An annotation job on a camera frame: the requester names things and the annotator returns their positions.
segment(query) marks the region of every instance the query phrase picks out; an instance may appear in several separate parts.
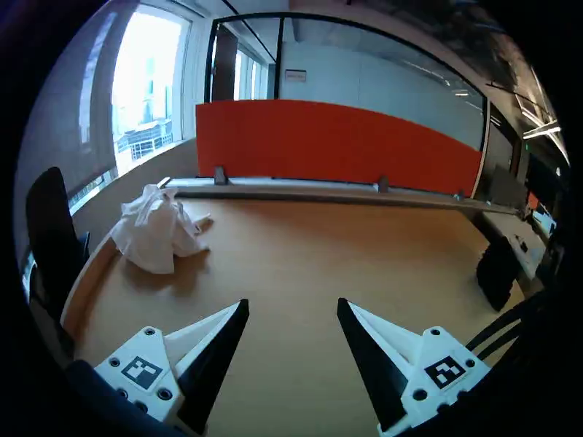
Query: window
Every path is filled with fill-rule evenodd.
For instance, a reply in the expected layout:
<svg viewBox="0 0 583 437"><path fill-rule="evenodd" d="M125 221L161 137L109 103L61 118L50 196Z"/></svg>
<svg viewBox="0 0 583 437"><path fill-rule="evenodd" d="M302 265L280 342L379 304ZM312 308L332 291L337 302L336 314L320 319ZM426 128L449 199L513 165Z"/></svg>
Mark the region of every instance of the window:
<svg viewBox="0 0 583 437"><path fill-rule="evenodd" d="M144 5L128 23L111 93L119 176L155 149L183 138L182 69L190 26L183 17Z"/></svg>
<svg viewBox="0 0 583 437"><path fill-rule="evenodd" d="M267 66L237 50L234 100L267 98Z"/></svg>

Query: glass wall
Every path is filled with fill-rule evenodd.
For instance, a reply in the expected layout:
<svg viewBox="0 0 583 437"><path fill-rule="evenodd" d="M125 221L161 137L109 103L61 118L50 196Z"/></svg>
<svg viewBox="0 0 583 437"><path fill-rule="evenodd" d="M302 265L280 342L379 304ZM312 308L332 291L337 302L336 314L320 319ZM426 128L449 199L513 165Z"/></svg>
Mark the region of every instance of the glass wall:
<svg viewBox="0 0 583 437"><path fill-rule="evenodd" d="M273 98L278 30L278 18L217 26L209 101Z"/></svg>
<svg viewBox="0 0 583 437"><path fill-rule="evenodd" d="M423 52L353 26L286 18L279 96L380 112L482 147L476 88Z"/></svg>

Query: sign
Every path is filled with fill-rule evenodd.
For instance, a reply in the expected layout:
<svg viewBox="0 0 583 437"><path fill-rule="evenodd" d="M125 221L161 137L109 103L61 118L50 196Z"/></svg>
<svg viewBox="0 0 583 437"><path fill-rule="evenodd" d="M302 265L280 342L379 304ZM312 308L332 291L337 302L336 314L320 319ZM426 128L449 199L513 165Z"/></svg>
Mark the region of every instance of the sign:
<svg viewBox="0 0 583 437"><path fill-rule="evenodd" d="M305 70L286 70L286 81L305 82Z"/></svg>

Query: desk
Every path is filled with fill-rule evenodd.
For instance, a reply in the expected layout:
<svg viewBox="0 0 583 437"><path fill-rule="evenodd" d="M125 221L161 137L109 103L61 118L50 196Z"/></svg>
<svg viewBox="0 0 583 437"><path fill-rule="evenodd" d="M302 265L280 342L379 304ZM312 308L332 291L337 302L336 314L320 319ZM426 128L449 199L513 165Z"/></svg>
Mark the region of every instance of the desk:
<svg viewBox="0 0 583 437"><path fill-rule="evenodd" d="M78 358L96 365L145 325L171 332L248 298L249 321L209 437L376 434L336 318L340 296L419 334L444 326L464 344L498 317L475 279L488 242L456 210L182 202L191 217L211 213L203 234L211 250L177 259L174 275L151 275L106 240L82 274L89 303L78 288L62 322ZM100 275L92 265L101 265ZM514 286L504 310L520 300Z"/></svg>

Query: black chair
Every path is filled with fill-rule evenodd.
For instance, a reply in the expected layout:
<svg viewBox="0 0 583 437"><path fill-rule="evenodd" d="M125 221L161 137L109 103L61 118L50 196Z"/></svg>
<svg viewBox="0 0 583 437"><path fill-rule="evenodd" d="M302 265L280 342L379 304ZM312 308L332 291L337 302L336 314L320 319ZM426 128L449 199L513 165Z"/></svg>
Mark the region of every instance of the black chair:
<svg viewBox="0 0 583 437"><path fill-rule="evenodd" d="M26 223L32 254L42 279L38 296L58 320L77 275L89 258L89 232L75 234L63 175L51 167L26 196Z"/></svg>

